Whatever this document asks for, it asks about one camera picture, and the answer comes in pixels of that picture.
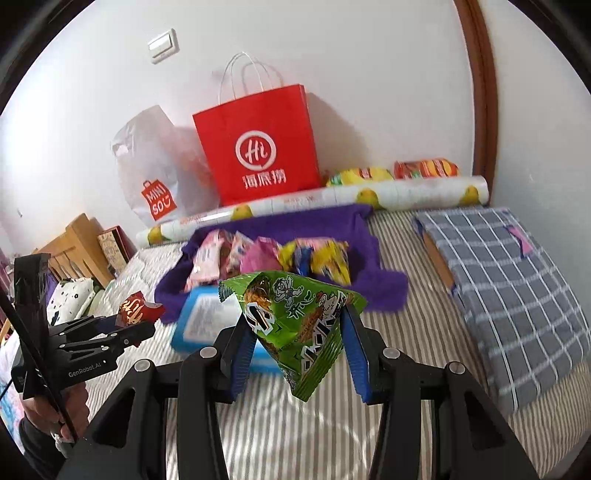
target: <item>hi logo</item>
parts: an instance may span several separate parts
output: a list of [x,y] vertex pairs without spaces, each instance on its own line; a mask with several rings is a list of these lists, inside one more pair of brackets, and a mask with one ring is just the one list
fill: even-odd
[[248,170],[266,170],[273,165],[276,156],[275,142],[260,130],[250,130],[236,142],[236,157]]

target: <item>green snack bag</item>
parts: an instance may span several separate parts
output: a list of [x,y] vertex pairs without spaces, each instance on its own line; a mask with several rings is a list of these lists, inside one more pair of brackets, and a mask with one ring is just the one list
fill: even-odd
[[343,349],[341,308],[352,304],[361,313],[367,305],[354,291],[282,271],[247,273],[220,282],[221,301],[233,293],[291,393],[303,401]]

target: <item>orange snack bag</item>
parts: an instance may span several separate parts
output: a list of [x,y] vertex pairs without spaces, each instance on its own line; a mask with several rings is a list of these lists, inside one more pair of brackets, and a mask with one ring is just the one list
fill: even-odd
[[396,162],[392,169],[395,179],[428,179],[432,177],[457,177],[459,170],[455,163],[445,158],[432,158],[413,162]]

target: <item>wallpaper roll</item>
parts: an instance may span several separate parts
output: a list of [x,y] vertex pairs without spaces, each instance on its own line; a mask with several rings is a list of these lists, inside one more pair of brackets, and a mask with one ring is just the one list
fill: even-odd
[[138,233],[136,240],[139,247],[182,242],[202,226],[352,203],[367,203],[375,209],[414,210],[485,205],[488,200],[488,185],[483,177],[372,181],[289,193],[218,208],[144,230]]

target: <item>light switch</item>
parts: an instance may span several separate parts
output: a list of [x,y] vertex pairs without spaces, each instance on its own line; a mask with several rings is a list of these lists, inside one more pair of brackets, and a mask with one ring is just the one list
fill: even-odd
[[158,63],[178,52],[176,32],[173,28],[148,42],[148,51],[152,63]]

